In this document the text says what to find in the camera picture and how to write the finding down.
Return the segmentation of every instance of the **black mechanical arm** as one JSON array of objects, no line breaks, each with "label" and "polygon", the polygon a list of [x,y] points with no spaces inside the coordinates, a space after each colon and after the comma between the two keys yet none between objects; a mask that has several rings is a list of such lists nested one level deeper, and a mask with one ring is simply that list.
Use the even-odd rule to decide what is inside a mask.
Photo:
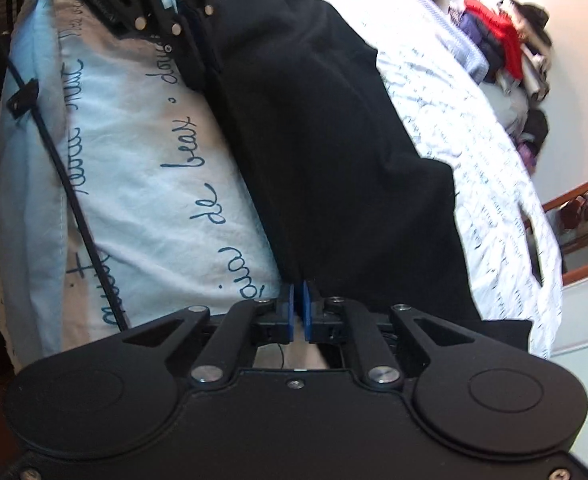
[{"label": "black mechanical arm", "polygon": [[306,294],[343,368],[252,368],[292,338],[292,288],[190,307],[36,362],[5,397],[14,480],[588,480],[587,398],[563,368],[406,305]]},{"label": "black mechanical arm", "polygon": [[187,86],[203,91],[220,70],[207,18],[214,0],[83,0],[117,38],[162,43]]}]

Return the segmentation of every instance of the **cursive writing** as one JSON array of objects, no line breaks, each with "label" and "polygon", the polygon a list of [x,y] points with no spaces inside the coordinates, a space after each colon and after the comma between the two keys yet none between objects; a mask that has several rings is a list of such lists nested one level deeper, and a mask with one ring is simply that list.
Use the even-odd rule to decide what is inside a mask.
[{"label": "cursive writing", "polygon": [[89,194],[87,191],[79,189],[85,183],[85,169],[83,168],[83,159],[79,157],[83,151],[83,139],[81,138],[81,128],[74,128],[75,134],[68,139],[68,174],[69,181],[74,187],[74,191]]},{"label": "cursive writing", "polygon": [[81,36],[81,31],[83,30],[83,19],[82,18],[72,18],[68,22],[68,27],[60,30],[58,32],[58,38],[60,40],[64,40],[68,36]]},{"label": "cursive writing", "polygon": [[72,14],[82,14],[85,4],[81,0],[74,0],[72,2]]},{"label": "cursive writing", "polygon": [[245,265],[243,253],[234,247],[223,247],[218,250],[219,253],[225,253],[227,251],[233,251],[233,253],[236,253],[236,256],[228,261],[228,270],[229,272],[238,272],[242,274],[242,276],[234,279],[234,283],[243,283],[243,286],[238,289],[240,295],[246,300],[251,300],[252,298],[255,298],[256,295],[260,298],[265,285],[262,285],[259,290],[253,284],[252,277],[250,276],[250,269]]},{"label": "cursive writing", "polygon": [[148,77],[159,77],[162,81],[175,85],[178,83],[178,78],[174,75],[174,69],[172,68],[172,60],[165,51],[165,45],[163,43],[156,43],[156,68],[160,70],[157,74],[146,74]]},{"label": "cursive writing", "polygon": [[73,72],[68,72],[63,63],[61,69],[61,77],[63,79],[63,98],[65,100],[65,106],[74,107],[74,110],[78,110],[78,105],[71,101],[78,101],[81,99],[80,95],[83,92],[81,87],[81,76],[84,68],[84,63],[80,59],[77,59],[78,69]]},{"label": "cursive writing", "polygon": [[[92,266],[92,264],[87,265],[87,266],[82,266],[81,265],[81,259],[78,256],[78,253],[74,253],[74,257],[76,259],[76,267],[74,269],[68,269],[66,270],[66,274],[72,274],[74,272],[78,272],[78,275],[81,277],[81,279],[85,279],[85,272],[86,270],[94,270],[94,267]],[[110,269],[110,267],[108,267],[105,263],[107,260],[110,259],[110,255],[106,254],[104,258],[101,258],[101,267],[103,267],[103,270],[105,271],[106,275],[107,275],[107,281],[110,284],[110,286],[112,287],[112,290],[114,291],[114,295],[116,296],[116,300],[119,304],[119,308],[122,306],[122,300],[120,299],[120,289],[119,287],[116,286],[116,279],[114,278],[114,276],[112,275],[112,270]],[[98,274],[96,272],[94,272],[94,277],[98,277]],[[103,287],[99,284],[96,286],[96,288],[100,288],[102,289]],[[103,291],[103,293],[101,294],[101,298],[102,299],[106,299],[107,296],[105,295],[105,291]],[[116,318],[114,317],[114,313],[112,312],[111,308],[109,306],[103,306],[101,307],[101,312],[103,313],[103,322],[107,323],[108,325],[118,325],[118,323],[116,323]]]},{"label": "cursive writing", "polygon": [[221,214],[223,212],[223,206],[218,203],[218,195],[216,194],[216,190],[212,186],[210,186],[210,184],[205,183],[204,186],[212,192],[214,198],[212,198],[211,200],[207,198],[202,198],[200,200],[197,200],[195,204],[201,207],[212,208],[214,209],[214,211],[208,211],[205,213],[190,216],[190,220],[206,216],[208,220],[213,224],[224,224],[226,220]]},{"label": "cursive writing", "polygon": [[186,117],[186,121],[173,120],[173,123],[180,123],[180,126],[172,128],[172,132],[189,132],[188,134],[182,134],[178,136],[178,141],[181,143],[177,149],[180,152],[188,152],[190,157],[185,161],[185,164],[161,164],[161,168],[199,168],[205,164],[205,159],[201,156],[194,155],[199,145],[196,142],[196,130],[191,126],[196,127],[196,124],[192,122],[189,117]]}]

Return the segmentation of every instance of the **white bedsheet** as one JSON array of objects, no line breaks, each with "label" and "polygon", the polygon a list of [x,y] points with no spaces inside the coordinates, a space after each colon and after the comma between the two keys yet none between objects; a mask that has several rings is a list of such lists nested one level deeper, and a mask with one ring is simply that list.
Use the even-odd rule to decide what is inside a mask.
[{"label": "white bedsheet", "polygon": [[[435,31],[438,25],[417,1],[327,1],[379,49],[379,70],[421,155],[439,158],[455,170],[456,221],[480,313],[485,319],[532,319],[531,350],[547,356],[560,323],[558,247],[520,158],[485,97],[443,47]],[[25,15],[14,38],[14,59],[26,75],[39,77],[39,103],[44,114],[50,114],[50,128],[69,162],[104,258],[109,255],[106,265],[117,280],[130,321],[139,324],[189,304],[222,312],[246,297],[240,289],[247,280],[239,284],[241,276],[234,274],[245,276],[243,267],[251,269],[257,294],[261,288],[273,294],[278,275],[238,171],[203,100],[173,82],[172,64],[152,45],[114,40],[76,0],[38,0]],[[81,22],[74,21],[80,17]],[[50,58],[36,59],[36,51],[48,52]],[[76,89],[80,73],[86,85],[83,102]],[[169,88],[176,94],[165,95]],[[13,91],[6,84],[4,99]],[[199,126],[202,152],[192,145],[186,145],[188,152],[177,151],[183,147],[177,137],[182,132],[165,138],[172,126],[165,123],[177,120],[170,117],[176,105],[181,120],[199,118],[192,122]],[[27,150],[23,142],[28,142]],[[79,142],[84,150],[82,174]],[[170,152],[183,158],[165,160]],[[19,164],[17,156],[22,157]],[[138,166],[116,171],[122,165],[116,164],[116,157]],[[157,164],[200,163],[194,157],[205,158],[211,173],[201,173],[204,166]],[[173,180],[174,170],[185,170],[180,182]],[[213,186],[211,179],[217,175],[221,181]],[[223,229],[212,221],[220,218],[205,184],[214,187],[218,197],[225,196],[226,206],[234,203],[226,209],[233,214],[226,216]],[[185,189],[170,193],[177,187]],[[519,204],[538,238],[543,286],[531,274]],[[186,226],[176,219],[178,207],[188,217],[209,215],[190,219]],[[114,330],[78,235],[68,225],[72,222],[60,186],[47,156],[39,151],[33,126],[25,118],[15,123],[2,108],[0,314],[17,367]],[[213,233],[218,238],[212,239]],[[238,243],[247,250],[239,250]]]},{"label": "white bedsheet", "polygon": [[[487,99],[440,44],[417,0],[326,0],[369,44],[399,117],[422,156],[454,169],[456,224],[484,319],[531,319],[530,351],[548,357],[561,321],[560,251],[525,167]],[[536,235],[532,275],[520,210]]]}]

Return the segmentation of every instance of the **metal screw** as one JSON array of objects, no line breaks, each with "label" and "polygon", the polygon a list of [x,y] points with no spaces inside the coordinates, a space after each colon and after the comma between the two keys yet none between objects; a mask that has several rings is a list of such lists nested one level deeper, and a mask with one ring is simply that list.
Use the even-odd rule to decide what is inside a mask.
[{"label": "metal screw", "polygon": [[139,16],[136,20],[134,20],[134,27],[136,30],[143,30],[148,26],[148,20],[146,20],[143,16]]},{"label": "metal screw", "polygon": [[217,366],[203,365],[192,370],[192,378],[199,383],[214,383],[223,376],[223,370]]},{"label": "metal screw", "polygon": [[288,381],[288,388],[292,390],[300,390],[303,386],[305,386],[305,383],[300,379],[292,379],[291,381]]},{"label": "metal screw", "polygon": [[567,469],[557,469],[549,476],[549,480],[570,480],[571,477]]},{"label": "metal screw", "polygon": [[24,469],[19,476],[21,480],[40,480],[40,473],[36,469]]},{"label": "metal screw", "polygon": [[378,384],[393,383],[401,377],[401,372],[391,366],[376,366],[368,372],[368,377]]}]

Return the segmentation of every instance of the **black cloth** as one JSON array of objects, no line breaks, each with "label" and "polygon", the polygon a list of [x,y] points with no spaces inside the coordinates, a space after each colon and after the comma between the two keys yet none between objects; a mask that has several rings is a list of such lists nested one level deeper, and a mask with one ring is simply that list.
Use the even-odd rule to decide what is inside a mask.
[{"label": "black cloth", "polygon": [[552,39],[544,30],[549,21],[548,12],[537,4],[522,4],[517,0],[510,1],[520,12],[520,15],[528,21],[530,27],[532,27],[532,30],[534,30],[540,40],[547,46],[552,46]]},{"label": "black cloth", "polygon": [[505,49],[501,41],[497,40],[496,36],[487,28],[487,25],[483,23],[483,20],[471,12],[464,12],[464,14],[469,16],[481,35],[478,49],[483,53],[489,65],[484,81],[493,83],[496,81],[496,73],[505,66]]},{"label": "black cloth", "polygon": [[452,169],[414,149],[368,46],[321,0],[216,0],[206,97],[284,280],[478,319]]},{"label": "black cloth", "polygon": [[538,108],[530,110],[528,120],[523,126],[523,133],[520,134],[520,141],[527,144],[532,155],[537,156],[540,153],[548,133],[548,117],[545,112]]},{"label": "black cloth", "polygon": [[529,41],[525,43],[525,46],[530,50],[530,52],[536,56],[536,54],[542,54],[542,52],[536,47],[535,44],[530,43]]}]

